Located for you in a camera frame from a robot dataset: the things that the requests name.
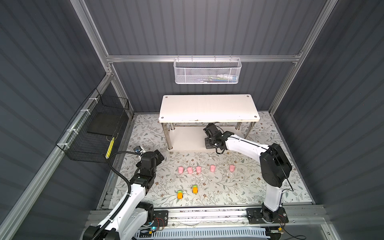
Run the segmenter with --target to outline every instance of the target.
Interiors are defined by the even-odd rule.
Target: floral patterned surface
[[[259,112],[259,115],[260,121],[255,124],[247,139],[269,145],[274,142],[280,144],[290,160],[269,113]],[[157,167],[155,184],[144,198],[145,202],[153,203],[154,207],[243,205],[263,202],[266,183],[261,176],[260,164],[257,161],[234,151],[226,151],[222,155],[207,152],[173,152],[170,154],[166,148],[166,140],[158,117],[158,114],[138,115],[128,145],[128,151],[138,145],[147,151],[159,149],[165,157],[165,161]],[[242,124],[243,133],[246,132],[248,124]],[[218,125],[234,126],[235,123],[226,122]],[[138,156],[125,155],[120,172],[130,179],[136,170],[135,165],[138,161]],[[215,172],[210,172],[211,164],[216,165]],[[231,164],[236,166],[233,173],[229,172]],[[184,173],[178,173],[179,166],[184,167]],[[189,166],[193,167],[193,174],[187,173]],[[202,167],[200,174],[196,173],[197,166]],[[294,166],[288,180],[291,182],[294,192],[285,191],[283,202],[311,202]],[[192,185],[197,185],[197,194],[192,193]],[[111,209],[126,190],[126,183],[118,178],[109,206]],[[181,200],[177,199],[178,190],[183,190]]]

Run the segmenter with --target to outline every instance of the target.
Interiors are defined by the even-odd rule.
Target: pink toy
[[[235,171],[235,165],[229,165],[229,171],[234,172]]]

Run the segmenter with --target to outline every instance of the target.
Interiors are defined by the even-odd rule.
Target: white mesh basket
[[[241,61],[189,61],[175,58],[175,82],[177,84],[236,84],[239,81]]]

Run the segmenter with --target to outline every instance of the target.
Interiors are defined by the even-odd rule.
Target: yellow object
[[[178,199],[182,199],[183,198],[183,191],[179,190],[179,192],[177,193],[177,198]]]
[[[112,138],[111,142],[109,143],[109,147],[108,147],[108,151],[107,151],[107,154],[105,154],[105,158],[108,159],[110,154],[111,154],[111,151],[112,151],[112,147],[113,147],[113,143],[115,142],[115,137]]]

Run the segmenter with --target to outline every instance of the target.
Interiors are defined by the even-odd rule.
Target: black mesh basket
[[[64,130],[59,139],[69,131],[66,142],[56,145],[71,160],[105,163],[107,152],[117,152],[120,146],[129,120],[128,110],[128,99],[99,95],[87,110],[81,110],[84,114],[75,127]]]

